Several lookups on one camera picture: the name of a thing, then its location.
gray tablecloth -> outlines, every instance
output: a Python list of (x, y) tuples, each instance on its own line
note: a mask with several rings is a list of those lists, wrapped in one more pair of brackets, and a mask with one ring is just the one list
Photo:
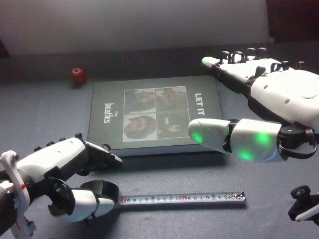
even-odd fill
[[(86, 138), (94, 81), (201, 75), (202, 57), (245, 47), (2, 59), (0, 151), (11, 149), (25, 157), (35, 146), (63, 136), (82, 132)], [(268, 47), (274, 58), (305, 60), (309, 69), (318, 73), (318, 43)], [(79, 64), (86, 67), (89, 81), (74, 88), (69, 70)], [(246, 98), (219, 82), (217, 87), (225, 119), (258, 119)], [(75, 175), (68, 183), (78, 187), (90, 180), (107, 180), (125, 195), (243, 190), (246, 208), (129, 211), (98, 219), (89, 228), (84, 223), (55, 221), (47, 209), (50, 200), (42, 197), (30, 206), (26, 217), (36, 223), (36, 239), (312, 239), (318, 238), (319, 228), (312, 222), (292, 222), (287, 212), (294, 203), (290, 196), (293, 188), (309, 185), (319, 191), (318, 171), (318, 154), (307, 160), (269, 164), (219, 153), (127, 158), (121, 171)], [(12, 234), (7, 232), (1, 238), (12, 238)]]

photo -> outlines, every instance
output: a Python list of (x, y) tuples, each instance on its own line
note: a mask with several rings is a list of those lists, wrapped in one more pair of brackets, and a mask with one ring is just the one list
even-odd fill
[(157, 119), (159, 139), (189, 137), (188, 111), (157, 113)]
[(155, 89), (129, 90), (124, 94), (124, 114), (155, 113)]
[(157, 112), (187, 110), (185, 86), (156, 88)]
[(156, 114), (125, 115), (123, 142), (157, 139)]

book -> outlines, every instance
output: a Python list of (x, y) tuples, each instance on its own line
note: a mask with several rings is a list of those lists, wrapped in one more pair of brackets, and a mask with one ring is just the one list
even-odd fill
[(119, 157), (209, 151), (188, 135), (198, 118), (223, 119), (211, 76), (96, 82), (88, 141)]

